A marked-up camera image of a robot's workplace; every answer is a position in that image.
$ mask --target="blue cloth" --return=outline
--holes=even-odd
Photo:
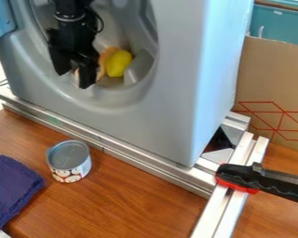
[[[0,155],[0,229],[44,186],[33,170]]]

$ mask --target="tin can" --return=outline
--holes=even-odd
[[[65,140],[46,151],[47,164],[58,182],[72,183],[91,169],[89,147],[79,140]]]

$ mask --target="wooden table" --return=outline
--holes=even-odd
[[[4,230],[13,237],[188,237],[206,201],[91,149],[86,178],[61,184],[50,176],[44,151],[67,139],[12,112],[0,112],[0,154],[40,174],[45,189]],[[264,165],[298,174],[298,153],[271,144]],[[235,237],[298,237],[298,204],[250,196]]]

